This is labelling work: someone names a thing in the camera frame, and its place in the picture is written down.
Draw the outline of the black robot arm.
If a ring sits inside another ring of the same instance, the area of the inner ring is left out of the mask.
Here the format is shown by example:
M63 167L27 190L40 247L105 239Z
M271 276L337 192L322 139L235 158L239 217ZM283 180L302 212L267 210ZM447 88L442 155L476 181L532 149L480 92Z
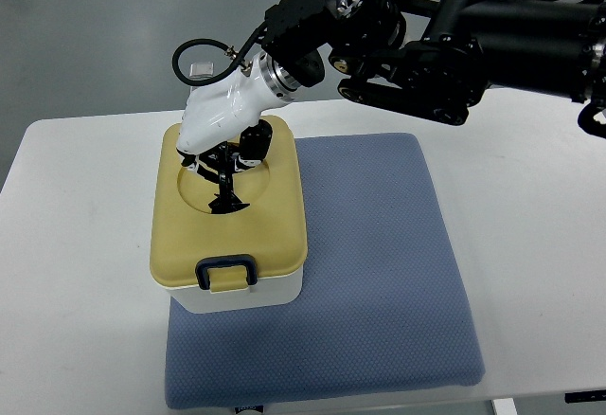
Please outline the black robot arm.
M281 0L264 25L262 48L307 87L329 45L354 102L459 126L504 86L579 103L579 127L605 134L605 0Z

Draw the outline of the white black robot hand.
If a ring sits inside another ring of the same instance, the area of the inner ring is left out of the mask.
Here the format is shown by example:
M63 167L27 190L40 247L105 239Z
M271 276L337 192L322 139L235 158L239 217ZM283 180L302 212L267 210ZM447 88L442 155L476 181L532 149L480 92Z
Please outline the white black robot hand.
M249 74L238 69L196 88L187 99L176 143L182 165L195 170L199 155L257 125L262 112L293 101L299 87L294 76L261 51Z

